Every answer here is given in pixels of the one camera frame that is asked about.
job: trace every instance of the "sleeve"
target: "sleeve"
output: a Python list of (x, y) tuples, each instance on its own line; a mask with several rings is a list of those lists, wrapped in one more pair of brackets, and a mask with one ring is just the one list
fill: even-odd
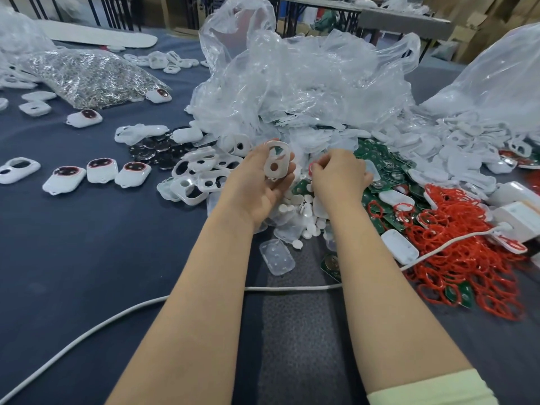
[(370, 405), (497, 405), (476, 369), (438, 376), (368, 395)]

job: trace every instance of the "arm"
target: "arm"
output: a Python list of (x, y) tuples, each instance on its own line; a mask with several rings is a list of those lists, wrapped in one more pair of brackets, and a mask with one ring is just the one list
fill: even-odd
[(409, 285), (361, 204), (373, 176), (346, 150), (313, 166), (337, 243), (350, 337), (368, 394), (471, 369)]
[(267, 157), (266, 145), (257, 147), (227, 179), (178, 282), (107, 405), (231, 402), (253, 231), (294, 179), (290, 163), (284, 179), (265, 181)]

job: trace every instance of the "right hand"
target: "right hand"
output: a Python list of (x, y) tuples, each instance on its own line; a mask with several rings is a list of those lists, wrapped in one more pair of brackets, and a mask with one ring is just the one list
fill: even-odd
[(366, 163), (345, 149), (330, 149), (311, 168), (313, 189), (326, 211), (361, 205), (362, 194), (373, 181)]

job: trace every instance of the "white cable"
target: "white cable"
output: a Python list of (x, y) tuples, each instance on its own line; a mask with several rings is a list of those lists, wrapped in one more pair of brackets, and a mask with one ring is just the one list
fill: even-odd
[[(414, 262), (408, 265), (404, 265), (401, 267), (401, 271), (405, 271), (415, 264), (420, 263), (421, 261), (424, 261), (427, 258), (430, 258), (431, 256), (439, 253), (440, 251), (447, 248), (449, 245), (454, 244), (456, 241), (468, 239), (469, 237), (473, 236), (482, 236), (482, 235), (488, 235), (493, 233), (496, 230), (501, 230), (503, 225), (499, 225), (497, 227), (494, 227), (488, 231), (476, 231), (474, 233), (465, 234), (463, 236), (459, 236), (456, 238), (453, 238), (452, 240), (447, 241), (445, 244), (443, 244), (441, 247), (436, 248), (433, 251), (430, 251), (429, 253), (424, 254), (422, 257), (416, 259)], [(332, 284), (330, 286), (300, 286), (300, 287), (246, 287), (244, 290), (247, 292), (287, 292), (287, 291), (321, 291), (321, 290), (331, 290), (334, 288), (340, 288), (341, 284)], [(71, 350), (73, 347), (75, 347), (79, 342), (85, 340), (87, 337), (95, 333), (96, 331), (101, 330), (104, 326), (109, 325), (113, 321), (116, 321), (123, 316), (132, 313), (134, 311), (137, 311), (139, 308), (148, 307), (153, 304), (163, 302), (168, 298), (168, 295), (164, 297), (159, 297), (153, 300), (148, 300), (145, 302), (142, 302), (140, 304), (137, 304), (135, 306), (132, 306), (128, 308), (127, 310), (122, 311), (121, 313), (118, 313), (116, 315), (113, 315), (108, 320), (103, 321), (102, 323), (98, 324), (97, 326), (89, 329), (86, 333), (78, 337), (76, 340), (72, 341), (70, 344), (68, 344), (62, 351), (60, 351), (58, 354), (56, 354), (54, 357), (52, 357), (49, 361), (44, 363), (37, 371), (35, 371), (32, 375), (30, 375), (28, 378), (26, 378), (23, 382), (21, 382), (19, 385), (17, 385), (14, 389), (10, 391), (10, 393), (6, 396), (4, 396), (2, 399), (0, 399), (0, 405), (4, 405), (6, 402), (8, 402), (11, 398), (13, 398), (15, 395), (17, 395), (21, 390), (23, 390), (28, 384), (30, 384), (32, 381), (34, 381), (39, 375), (43, 374), (46, 370), (48, 370), (51, 365), (53, 365), (56, 361), (58, 361), (60, 358), (62, 358), (69, 350)]]

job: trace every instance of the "white board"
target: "white board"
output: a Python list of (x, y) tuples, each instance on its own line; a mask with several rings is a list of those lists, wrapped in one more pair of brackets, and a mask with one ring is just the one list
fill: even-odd
[(92, 45), (119, 45), (126, 48), (149, 48), (158, 37), (141, 32), (112, 31), (68, 22), (36, 20), (47, 37), (55, 41)]

